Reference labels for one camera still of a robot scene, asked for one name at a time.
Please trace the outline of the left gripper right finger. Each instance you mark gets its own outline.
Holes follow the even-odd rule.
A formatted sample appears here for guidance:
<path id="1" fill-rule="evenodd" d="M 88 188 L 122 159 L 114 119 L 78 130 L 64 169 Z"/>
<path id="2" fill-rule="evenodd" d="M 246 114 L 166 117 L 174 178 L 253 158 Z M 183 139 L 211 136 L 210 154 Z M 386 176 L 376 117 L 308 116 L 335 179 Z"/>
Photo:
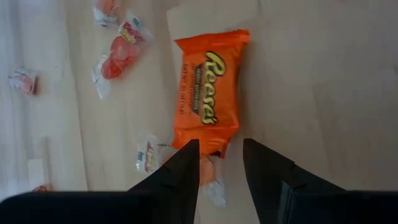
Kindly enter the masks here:
<path id="1" fill-rule="evenodd" d="M 398 224 L 398 191 L 345 190 L 249 138 L 243 161 L 260 224 Z"/>

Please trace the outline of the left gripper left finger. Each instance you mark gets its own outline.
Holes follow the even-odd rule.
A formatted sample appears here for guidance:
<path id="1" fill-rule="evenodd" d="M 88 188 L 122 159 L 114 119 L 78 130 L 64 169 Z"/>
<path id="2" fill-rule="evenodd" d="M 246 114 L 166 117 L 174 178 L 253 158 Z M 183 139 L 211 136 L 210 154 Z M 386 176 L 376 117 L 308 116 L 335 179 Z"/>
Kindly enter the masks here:
<path id="1" fill-rule="evenodd" d="M 0 224 L 194 224 L 199 141 L 127 191 L 27 192 L 0 202 Z"/>

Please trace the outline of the orange candy clear wrapper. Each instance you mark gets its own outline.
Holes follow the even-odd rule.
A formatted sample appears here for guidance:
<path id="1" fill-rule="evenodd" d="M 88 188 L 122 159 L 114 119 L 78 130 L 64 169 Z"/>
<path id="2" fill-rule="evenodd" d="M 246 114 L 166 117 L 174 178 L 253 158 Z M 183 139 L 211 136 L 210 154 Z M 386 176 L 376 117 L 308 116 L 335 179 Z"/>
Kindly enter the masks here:
<path id="1" fill-rule="evenodd" d="M 136 169 L 152 174 L 166 163 L 178 150 L 164 144 L 157 137 L 146 134 L 141 136 L 137 147 Z M 205 197 L 218 207 L 226 206 L 226 194 L 221 173 L 222 159 L 218 156 L 200 156 L 200 188 Z"/>
<path id="2" fill-rule="evenodd" d="M 116 27 L 119 22 L 121 0 L 94 0 L 94 21 L 103 27 Z"/>
<path id="3" fill-rule="evenodd" d="M 8 80 L 13 89 L 24 95 L 36 95 L 39 81 L 39 72 L 24 67 L 18 68 Z"/>

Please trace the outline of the orange Reese's candy pack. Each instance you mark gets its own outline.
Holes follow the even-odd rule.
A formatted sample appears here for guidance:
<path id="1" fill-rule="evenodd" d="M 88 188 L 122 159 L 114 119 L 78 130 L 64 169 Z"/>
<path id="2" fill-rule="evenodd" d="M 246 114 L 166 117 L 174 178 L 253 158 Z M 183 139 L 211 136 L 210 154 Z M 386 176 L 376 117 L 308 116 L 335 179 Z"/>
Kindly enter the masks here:
<path id="1" fill-rule="evenodd" d="M 247 29 L 177 39 L 182 50 L 172 145 L 197 139 L 202 154 L 224 157 L 239 129 L 238 80 Z"/>

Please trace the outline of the red candy wrapper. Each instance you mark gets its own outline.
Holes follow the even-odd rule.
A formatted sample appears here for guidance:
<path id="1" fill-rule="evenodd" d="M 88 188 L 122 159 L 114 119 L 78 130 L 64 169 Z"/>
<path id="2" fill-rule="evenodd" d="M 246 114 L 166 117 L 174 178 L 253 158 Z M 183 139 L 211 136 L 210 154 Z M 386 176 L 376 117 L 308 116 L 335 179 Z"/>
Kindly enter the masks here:
<path id="1" fill-rule="evenodd" d="M 128 11 L 109 50 L 101 55 L 91 70 L 91 78 L 100 99 L 109 95 L 111 82 L 121 78 L 153 42 L 150 30 L 132 11 Z"/>

